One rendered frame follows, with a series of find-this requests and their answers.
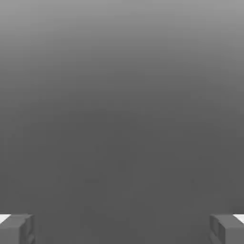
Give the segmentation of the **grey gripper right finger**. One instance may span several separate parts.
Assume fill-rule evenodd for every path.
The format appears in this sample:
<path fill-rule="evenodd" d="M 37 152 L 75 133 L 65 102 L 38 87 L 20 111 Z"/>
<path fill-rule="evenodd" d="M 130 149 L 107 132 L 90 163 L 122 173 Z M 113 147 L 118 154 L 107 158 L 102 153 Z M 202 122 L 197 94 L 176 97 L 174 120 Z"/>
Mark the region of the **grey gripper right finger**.
<path fill-rule="evenodd" d="M 211 244 L 244 244 L 244 214 L 212 214 L 209 225 Z"/>

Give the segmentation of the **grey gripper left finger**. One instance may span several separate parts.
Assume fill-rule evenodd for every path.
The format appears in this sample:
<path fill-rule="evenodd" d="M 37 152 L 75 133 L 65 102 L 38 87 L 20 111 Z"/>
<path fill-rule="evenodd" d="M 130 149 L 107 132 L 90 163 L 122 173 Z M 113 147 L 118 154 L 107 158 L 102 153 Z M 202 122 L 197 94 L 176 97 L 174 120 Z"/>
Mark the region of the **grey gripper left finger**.
<path fill-rule="evenodd" d="M 0 244 L 35 244 L 32 214 L 0 214 Z"/>

